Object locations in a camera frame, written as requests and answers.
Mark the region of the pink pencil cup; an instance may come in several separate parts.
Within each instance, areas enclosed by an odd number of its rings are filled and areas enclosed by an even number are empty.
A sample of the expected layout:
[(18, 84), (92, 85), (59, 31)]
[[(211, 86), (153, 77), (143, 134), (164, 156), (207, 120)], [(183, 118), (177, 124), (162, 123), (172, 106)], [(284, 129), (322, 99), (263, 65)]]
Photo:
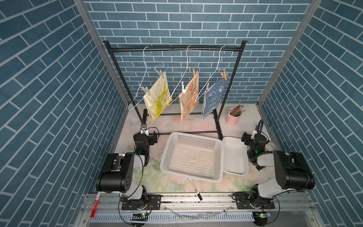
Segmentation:
[(236, 107), (230, 108), (225, 118), (225, 123), (229, 126), (235, 126), (238, 123), (238, 120), (241, 114), (245, 111), (244, 105), (239, 104)]

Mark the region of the black tipped marker pen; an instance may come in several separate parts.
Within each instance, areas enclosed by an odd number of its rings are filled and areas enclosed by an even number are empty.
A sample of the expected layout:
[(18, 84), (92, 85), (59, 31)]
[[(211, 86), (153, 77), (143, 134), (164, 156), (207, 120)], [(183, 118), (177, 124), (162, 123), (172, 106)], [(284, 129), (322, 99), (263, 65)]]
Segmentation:
[(198, 189), (197, 189), (197, 187), (196, 187), (196, 185), (195, 185), (194, 181), (193, 181), (191, 178), (188, 178), (188, 180), (190, 181), (190, 183), (191, 183), (191, 185), (192, 185), (192, 187), (193, 187), (193, 189), (194, 189), (194, 191), (195, 191), (195, 193), (196, 193), (197, 197), (199, 198), (199, 200), (200, 200), (200, 201), (202, 201), (202, 200), (203, 200), (203, 198), (202, 198), (202, 196), (201, 196), (200, 192), (198, 191)]

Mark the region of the white perforated plastic basket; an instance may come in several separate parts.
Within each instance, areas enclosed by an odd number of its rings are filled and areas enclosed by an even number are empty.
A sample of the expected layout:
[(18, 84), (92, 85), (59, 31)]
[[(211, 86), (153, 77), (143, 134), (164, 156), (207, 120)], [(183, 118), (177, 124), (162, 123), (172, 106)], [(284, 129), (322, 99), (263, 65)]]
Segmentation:
[(224, 172), (224, 148), (219, 139), (189, 133), (170, 134), (160, 162), (161, 171), (219, 183)]

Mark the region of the orange patterned towel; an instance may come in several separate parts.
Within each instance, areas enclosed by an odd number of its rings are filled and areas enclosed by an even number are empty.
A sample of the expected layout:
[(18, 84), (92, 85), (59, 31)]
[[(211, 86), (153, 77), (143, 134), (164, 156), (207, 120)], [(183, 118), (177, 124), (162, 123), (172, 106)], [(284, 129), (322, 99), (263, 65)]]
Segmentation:
[(199, 93), (199, 77), (198, 78), (193, 77), (186, 86), (185, 91), (181, 93), (179, 97), (180, 107), (181, 107), (180, 123), (182, 123), (195, 108), (198, 102), (195, 103), (194, 100), (197, 97), (198, 93)]

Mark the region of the wooden clothespin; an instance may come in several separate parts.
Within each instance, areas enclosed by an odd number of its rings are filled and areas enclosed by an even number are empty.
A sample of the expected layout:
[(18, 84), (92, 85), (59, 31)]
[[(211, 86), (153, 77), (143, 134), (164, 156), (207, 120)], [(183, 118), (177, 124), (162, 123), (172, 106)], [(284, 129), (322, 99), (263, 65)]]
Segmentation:
[(225, 80), (227, 80), (227, 79), (228, 79), (228, 73), (227, 73), (226, 69), (223, 69), (223, 72), (221, 72), (220, 74), (221, 74), (221, 76), (222, 76)]
[(194, 68), (193, 68), (193, 76), (194, 76), (194, 78), (198, 78), (199, 77), (199, 71), (195, 71)]

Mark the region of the black metal clothes rack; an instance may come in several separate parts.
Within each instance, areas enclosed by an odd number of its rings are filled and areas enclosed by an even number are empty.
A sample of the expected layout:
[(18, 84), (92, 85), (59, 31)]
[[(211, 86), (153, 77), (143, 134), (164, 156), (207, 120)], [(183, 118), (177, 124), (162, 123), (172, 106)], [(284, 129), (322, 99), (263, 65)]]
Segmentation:
[[(115, 67), (116, 67), (116, 70), (118, 72), (119, 77), (121, 78), (121, 81), (123, 82), (123, 85), (124, 85), (124, 87), (126, 89), (126, 92), (128, 94), (128, 98), (126, 99), (126, 104), (129, 105), (131, 103), (132, 98), (134, 98), (134, 96), (130, 92), (128, 84), (127, 84), (127, 82), (126, 82), (126, 80), (125, 80), (125, 78), (123, 76), (123, 73), (122, 73), (122, 71), (121, 71), (121, 69), (119, 67), (119, 64), (118, 64), (114, 54), (115, 53), (123, 53), (123, 52), (142, 52), (143, 49), (141, 49), (141, 48), (112, 48), (109, 41), (103, 41), (102, 43), (105, 45), (105, 47), (107, 49), (107, 52), (110, 54), (110, 58), (111, 58), (112, 62), (114, 63)], [(222, 134), (222, 129), (221, 129), (221, 126), (220, 126), (220, 123), (219, 123), (219, 119), (220, 119), (220, 116), (221, 116), (222, 111), (224, 109), (224, 106), (226, 104), (230, 89), (232, 87), (232, 83), (234, 81), (234, 78), (235, 78), (235, 75), (236, 75), (236, 72), (237, 72), (237, 69), (238, 69), (242, 54), (244, 52), (244, 49), (245, 49), (245, 46), (246, 46), (247, 43), (248, 43), (248, 41), (243, 40), (240, 47), (222, 49), (222, 51), (227, 51), (227, 52), (238, 52), (238, 56), (237, 56), (236, 63), (235, 63), (234, 68), (233, 68), (232, 76), (230, 77), (230, 81), (229, 81), (229, 84), (228, 84), (228, 88), (226, 90), (226, 94), (225, 94), (223, 102), (222, 102), (222, 104), (221, 104), (221, 106), (219, 108), (219, 112), (217, 112), (217, 109), (215, 108), (211, 113), (213, 115), (213, 117), (214, 117), (214, 122), (215, 122), (216, 129), (214, 131), (190, 131), (189, 134), (216, 133), (218, 135), (219, 140), (223, 139), (223, 134)], [(175, 47), (160, 47), (160, 48), (151, 47), (151, 48), (147, 48), (146, 50), (148, 50), (150, 52), (186, 51), (186, 48), (187, 47), (185, 47), (185, 46), (178, 45), (178, 46), (175, 46)], [(189, 51), (200, 51), (200, 52), (214, 51), (214, 52), (216, 52), (216, 51), (219, 51), (219, 49), (216, 48), (216, 47), (212, 47), (212, 46), (200, 46), (200, 47), (191, 47), (189, 49)], [(141, 114), (137, 107), (135, 107), (135, 109), (136, 109), (136, 113), (137, 113), (139, 119), (141, 120), (141, 124), (146, 124), (147, 125), (147, 117), (149, 116), (149, 114), (147, 113), (147, 110), (144, 109), (143, 114)]]

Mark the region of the white rectangular tray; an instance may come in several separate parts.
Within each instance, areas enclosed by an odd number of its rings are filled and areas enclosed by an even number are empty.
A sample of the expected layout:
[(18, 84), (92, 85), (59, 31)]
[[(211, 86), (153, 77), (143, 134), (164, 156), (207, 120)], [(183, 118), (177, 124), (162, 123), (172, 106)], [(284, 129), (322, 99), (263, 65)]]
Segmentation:
[(241, 139), (225, 137), (222, 140), (224, 148), (224, 172), (236, 176), (245, 176), (249, 173), (249, 160), (247, 145)]

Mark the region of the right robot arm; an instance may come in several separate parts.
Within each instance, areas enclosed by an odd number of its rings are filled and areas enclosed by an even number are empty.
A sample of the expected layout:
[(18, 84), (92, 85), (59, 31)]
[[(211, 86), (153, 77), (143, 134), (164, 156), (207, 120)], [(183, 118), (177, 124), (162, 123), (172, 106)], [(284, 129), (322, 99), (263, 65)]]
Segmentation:
[(266, 150), (268, 140), (258, 130), (252, 134), (244, 132), (241, 141), (248, 146), (248, 160), (258, 171), (266, 167), (273, 167), (275, 170), (275, 176), (270, 180), (252, 187), (250, 203), (267, 203), (277, 195), (315, 187), (314, 176), (301, 153)]

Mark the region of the blue patterned towel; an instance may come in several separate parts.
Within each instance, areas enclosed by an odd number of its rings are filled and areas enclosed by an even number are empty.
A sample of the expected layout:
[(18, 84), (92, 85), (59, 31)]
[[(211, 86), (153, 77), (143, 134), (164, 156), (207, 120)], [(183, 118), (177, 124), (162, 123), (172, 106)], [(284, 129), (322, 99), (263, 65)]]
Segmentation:
[(202, 121), (219, 105), (227, 84), (228, 81), (225, 78), (220, 78), (206, 90), (202, 108)]

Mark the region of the red marker pen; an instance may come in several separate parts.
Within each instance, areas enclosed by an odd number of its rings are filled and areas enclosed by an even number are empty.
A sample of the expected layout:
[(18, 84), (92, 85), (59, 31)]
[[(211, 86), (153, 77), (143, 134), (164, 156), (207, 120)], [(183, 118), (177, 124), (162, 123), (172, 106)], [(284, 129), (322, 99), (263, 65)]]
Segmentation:
[(96, 212), (96, 208), (97, 208), (97, 205), (98, 205), (98, 202), (99, 202), (100, 194), (101, 194), (101, 192), (98, 192), (97, 195), (96, 195), (95, 202), (94, 202), (94, 205), (93, 205), (93, 209), (92, 209), (90, 218), (93, 218), (95, 216), (95, 212)]

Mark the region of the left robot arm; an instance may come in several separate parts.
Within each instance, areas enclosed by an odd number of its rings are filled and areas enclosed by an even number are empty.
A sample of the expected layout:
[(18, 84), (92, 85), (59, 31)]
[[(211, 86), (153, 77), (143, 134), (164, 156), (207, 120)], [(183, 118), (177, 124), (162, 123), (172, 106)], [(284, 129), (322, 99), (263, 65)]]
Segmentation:
[(150, 146), (157, 143), (158, 132), (138, 132), (133, 135), (135, 148), (124, 155), (110, 153), (106, 156), (96, 180), (96, 190), (104, 193), (119, 193), (123, 201), (146, 202), (147, 192), (141, 183), (133, 182), (133, 170), (143, 171), (150, 160)]

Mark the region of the yellow green patterned towel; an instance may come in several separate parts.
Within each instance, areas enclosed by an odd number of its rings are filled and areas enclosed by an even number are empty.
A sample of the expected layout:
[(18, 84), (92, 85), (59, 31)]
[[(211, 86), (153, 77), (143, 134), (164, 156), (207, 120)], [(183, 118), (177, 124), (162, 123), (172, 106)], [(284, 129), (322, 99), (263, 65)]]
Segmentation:
[(171, 97), (166, 73), (163, 72), (163, 75), (163, 77), (159, 76), (158, 80), (149, 89), (150, 96), (146, 94), (143, 96), (149, 118), (152, 122), (155, 122), (165, 111)]

